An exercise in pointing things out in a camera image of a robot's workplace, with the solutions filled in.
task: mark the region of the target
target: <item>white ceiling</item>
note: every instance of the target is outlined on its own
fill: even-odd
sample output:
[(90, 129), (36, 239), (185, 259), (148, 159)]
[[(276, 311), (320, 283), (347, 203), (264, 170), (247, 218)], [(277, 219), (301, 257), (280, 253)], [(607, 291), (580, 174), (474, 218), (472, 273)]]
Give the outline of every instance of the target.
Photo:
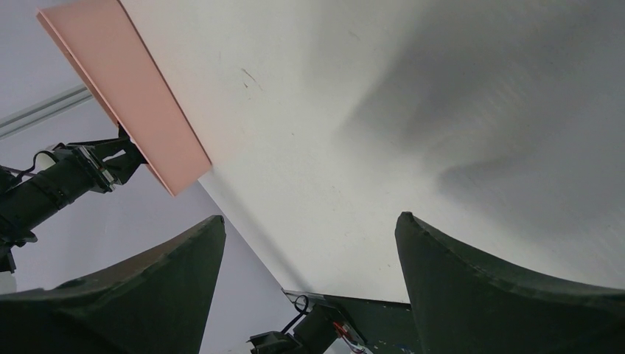
[(10, 114), (80, 85), (36, 19), (68, 0), (3, 0), (0, 11), (0, 123)]

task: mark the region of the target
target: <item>black cable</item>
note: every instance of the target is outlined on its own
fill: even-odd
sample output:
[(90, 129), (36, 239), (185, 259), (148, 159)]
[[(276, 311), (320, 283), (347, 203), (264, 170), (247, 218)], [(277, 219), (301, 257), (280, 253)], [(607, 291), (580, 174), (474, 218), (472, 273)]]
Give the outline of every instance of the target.
[[(0, 165), (0, 167), (4, 168), (5, 170), (11, 172), (11, 173), (22, 173), (22, 170), (18, 170), (16, 168), (11, 168), (11, 167), (6, 167), (6, 166), (2, 166)], [(24, 176), (29, 176), (29, 177), (33, 177), (35, 174), (34, 173), (25, 173)]]
[(36, 154), (32, 157), (32, 166), (31, 166), (28, 170), (23, 170), (23, 171), (21, 171), (21, 172), (20, 172), (20, 173), (16, 176), (16, 178), (17, 178), (19, 181), (21, 181), (21, 180), (22, 180), (22, 178), (23, 178), (24, 176), (31, 176), (31, 177), (32, 177), (32, 176), (34, 176), (34, 175), (35, 175), (34, 173), (31, 173), (31, 172), (32, 172), (32, 171), (34, 171), (34, 170), (35, 170), (35, 167), (37, 166), (37, 163), (36, 163), (36, 161), (37, 161), (37, 156), (38, 156), (40, 153), (42, 153), (42, 151), (39, 151), (38, 153), (36, 153)]
[[(297, 306), (297, 301), (300, 298), (304, 298), (304, 308), (299, 308)], [(283, 330), (280, 331), (280, 333), (287, 334), (289, 329), (291, 329), (291, 327), (295, 323), (297, 323), (297, 321), (299, 321), (302, 317), (306, 316), (308, 314), (308, 305), (309, 304), (310, 304), (310, 300), (308, 299), (308, 296), (306, 296), (306, 295), (297, 296), (297, 298), (295, 299), (295, 302), (293, 303), (293, 306), (295, 306), (295, 309), (297, 310), (297, 312), (299, 312), (299, 314), (297, 316), (295, 316), (295, 318), (292, 319), (291, 322), (289, 322), (289, 324), (287, 324), (287, 326)]]

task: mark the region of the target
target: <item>scuff mark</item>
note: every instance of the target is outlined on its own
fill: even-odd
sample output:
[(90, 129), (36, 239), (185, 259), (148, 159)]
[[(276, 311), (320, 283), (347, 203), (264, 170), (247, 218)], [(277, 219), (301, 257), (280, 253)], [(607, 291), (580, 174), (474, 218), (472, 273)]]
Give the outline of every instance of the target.
[(398, 347), (404, 354), (415, 354), (411, 348), (403, 344), (396, 344), (395, 347)]
[(354, 37), (354, 38), (356, 38), (356, 39), (358, 39), (358, 40), (360, 41), (360, 36), (358, 36), (356, 33), (353, 33), (352, 31), (347, 31), (347, 33), (348, 33), (350, 36), (352, 36), (352, 37)]
[(248, 75), (257, 85), (258, 88), (260, 89), (260, 91), (264, 91), (262, 89), (262, 86), (258, 83), (258, 81), (256, 81), (256, 79), (254, 79), (254, 76), (252, 76), (247, 70), (245, 70), (244, 68), (241, 68), (241, 71), (244, 72), (246, 75)]

